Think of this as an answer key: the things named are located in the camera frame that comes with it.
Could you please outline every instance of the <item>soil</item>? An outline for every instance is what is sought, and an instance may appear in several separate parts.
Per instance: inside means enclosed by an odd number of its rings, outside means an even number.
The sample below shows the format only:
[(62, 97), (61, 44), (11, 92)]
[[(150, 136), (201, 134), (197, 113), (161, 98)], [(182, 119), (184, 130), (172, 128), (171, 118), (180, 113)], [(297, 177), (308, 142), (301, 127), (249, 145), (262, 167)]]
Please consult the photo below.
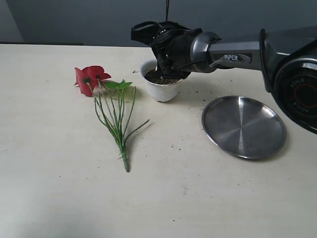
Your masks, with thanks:
[(180, 79), (164, 78), (162, 72), (157, 70), (152, 70), (148, 72), (145, 75), (145, 78), (151, 83), (161, 84), (161, 85), (173, 84), (180, 80)]

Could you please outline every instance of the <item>robotic arm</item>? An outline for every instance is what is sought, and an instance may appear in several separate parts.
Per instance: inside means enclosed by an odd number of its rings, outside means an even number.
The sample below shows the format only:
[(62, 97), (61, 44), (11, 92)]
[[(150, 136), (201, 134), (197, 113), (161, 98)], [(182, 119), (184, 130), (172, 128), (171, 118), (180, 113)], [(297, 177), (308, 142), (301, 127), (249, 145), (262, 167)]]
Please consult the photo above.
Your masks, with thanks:
[(131, 39), (152, 48), (166, 78), (216, 69), (259, 70), (264, 85), (296, 124), (317, 134), (317, 26), (221, 39), (175, 22), (144, 22)]

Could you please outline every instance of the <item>stainless steel plate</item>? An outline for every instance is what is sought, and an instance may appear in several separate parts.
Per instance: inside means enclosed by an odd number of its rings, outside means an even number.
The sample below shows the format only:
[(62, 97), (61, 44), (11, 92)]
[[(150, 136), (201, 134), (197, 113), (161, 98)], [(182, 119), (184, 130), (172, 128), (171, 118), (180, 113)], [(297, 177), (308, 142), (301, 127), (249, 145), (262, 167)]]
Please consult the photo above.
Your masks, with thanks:
[(251, 98), (227, 96), (210, 102), (204, 109), (202, 123), (213, 143), (240, 158), (271, 156), (286, 141), (281, 118)]

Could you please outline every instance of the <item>table surface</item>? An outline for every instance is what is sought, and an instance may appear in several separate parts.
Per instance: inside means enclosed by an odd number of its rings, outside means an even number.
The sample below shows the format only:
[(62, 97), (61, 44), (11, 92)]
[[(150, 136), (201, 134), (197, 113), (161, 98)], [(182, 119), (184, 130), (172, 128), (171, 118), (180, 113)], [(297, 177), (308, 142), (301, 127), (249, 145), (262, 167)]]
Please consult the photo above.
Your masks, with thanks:
[[(192, 73), (169, 103), (138, 73), (149, 48), (0, 45), (0, 237), (298, 238), (317, 234), (316, 136), (288, 119), (259, 71)], [(74, 67), (101, 65), (132, 81), (126, 173)], [(213, 99), (257, 99), (283, 119), (288, 139), (269, 160), (234, 158), (202, 130)]]

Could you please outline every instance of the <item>green leaf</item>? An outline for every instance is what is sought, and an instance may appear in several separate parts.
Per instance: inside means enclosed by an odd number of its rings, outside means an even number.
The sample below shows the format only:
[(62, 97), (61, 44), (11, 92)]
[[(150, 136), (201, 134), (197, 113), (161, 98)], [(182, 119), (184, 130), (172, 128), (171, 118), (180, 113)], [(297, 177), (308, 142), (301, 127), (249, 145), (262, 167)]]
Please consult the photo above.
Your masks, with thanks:
[(129, 87), (132, 84), (132, 82), (121, 82), (118, 86), (118, 89), (124, 89), (126, 87)]
[(116, 89), (120, 84), (116, 82), (106, 82), (104, 83), (104, 86), (107, 88), (114, 88)]

